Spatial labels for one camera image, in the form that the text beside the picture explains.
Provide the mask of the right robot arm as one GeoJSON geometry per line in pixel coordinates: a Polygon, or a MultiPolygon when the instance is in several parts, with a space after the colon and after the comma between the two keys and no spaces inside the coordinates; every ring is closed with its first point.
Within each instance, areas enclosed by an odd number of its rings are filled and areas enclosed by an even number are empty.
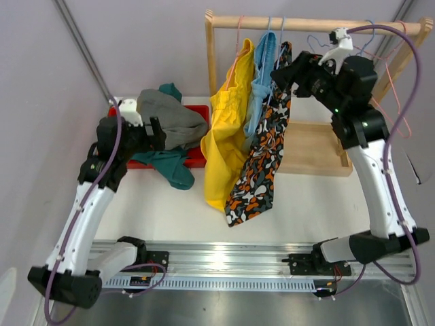
{"type": "Polygon", "coordinates": [[[428,242],[428,230],[417,227],[400,191],[389,190],[398,182],[391,152],[385,148],[387,124],[369,103],[377,81],[373,62],[349,56],[336,70],[320,55],[304,51],[288,66],[274,70],[271,78],[280,90],[297,85],[297,97],[313,96],[332,112],[332,129],[351,158],[368,207],[370,229],[315,244],[311,268],[325,274],[339,261],[369,264],[428,242]]]}

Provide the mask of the grey shorts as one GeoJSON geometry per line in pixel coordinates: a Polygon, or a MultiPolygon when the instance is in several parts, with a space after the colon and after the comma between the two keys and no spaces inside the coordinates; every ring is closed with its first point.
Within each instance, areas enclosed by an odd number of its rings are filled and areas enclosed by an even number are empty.
{"type": "Polygon", "coordinates": [[[142,90],[137,98],[142,120],[157,117],[166,134],[165,150],[180,147],[191,149],[200,145],[206,135],[208,123],[201,114],[184,107],[179,101],[158,90],[142,90]]]}

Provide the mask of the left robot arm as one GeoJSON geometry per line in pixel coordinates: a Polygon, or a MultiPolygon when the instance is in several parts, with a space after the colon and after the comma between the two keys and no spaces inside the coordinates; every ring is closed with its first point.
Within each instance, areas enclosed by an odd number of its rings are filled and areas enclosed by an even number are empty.
{"type": "Polygon", "coordinates": [[[119,238],[102,257],[89,261],[101,218],[116,194],[127,164],[136,153],[164,148],[166,134],[159,119],[136,126],[123,117],[108,116],[97,126],[97,140],[89,149],[77,178],[75,200],[67,224],[42,267],[31,267],[28,280],[46,299],[91,308],[103,284],[117,273],[141,271],[147,265],[145,241],[119,238]]]}

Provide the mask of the dark green shorts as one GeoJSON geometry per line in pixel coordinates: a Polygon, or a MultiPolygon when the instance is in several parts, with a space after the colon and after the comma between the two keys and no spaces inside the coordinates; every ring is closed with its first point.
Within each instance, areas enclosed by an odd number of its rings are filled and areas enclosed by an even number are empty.
{"type": "Polygon", "coordinates": [[[136,153],[133,156],[133,160],[151,164],[169,182],[170,186],[180,190],[188,190],[194,184],[192,173],[184,166],[186,158],[187,150],[180,147],[169,151],[136,153]]]}

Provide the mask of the light blue shorts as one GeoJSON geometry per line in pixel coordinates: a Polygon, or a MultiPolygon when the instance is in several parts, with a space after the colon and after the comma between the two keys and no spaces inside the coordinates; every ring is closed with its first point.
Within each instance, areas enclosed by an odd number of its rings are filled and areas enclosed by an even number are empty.
{"type": "Polygon", "coordinates": [[[243,148],[248,151],[254,139],[256,128],[262,115],[263,100],[271,93],[271,77],[275,62],[277,37],[274,32],[266,32],[260,38],[254,50],[255,75],[251,82],[246,123],[243,127],[245,142],[243,148]]]}

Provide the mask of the camouflage patterned shorts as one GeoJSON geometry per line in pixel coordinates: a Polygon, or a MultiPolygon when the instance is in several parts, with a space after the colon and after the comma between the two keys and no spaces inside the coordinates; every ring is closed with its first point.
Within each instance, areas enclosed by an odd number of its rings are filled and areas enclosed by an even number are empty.
{"type": "Polygon", "coordinates": [[[273,207],[274,179],[284,155],[285,132],[290,121],[291,94],[281,91],[266,76],[292,61],[292,44],[280,45],[277,60],[270,59],[251,83],[245,125],[248,157],[226,201],[228,226],[240,225],[273,207]]]}

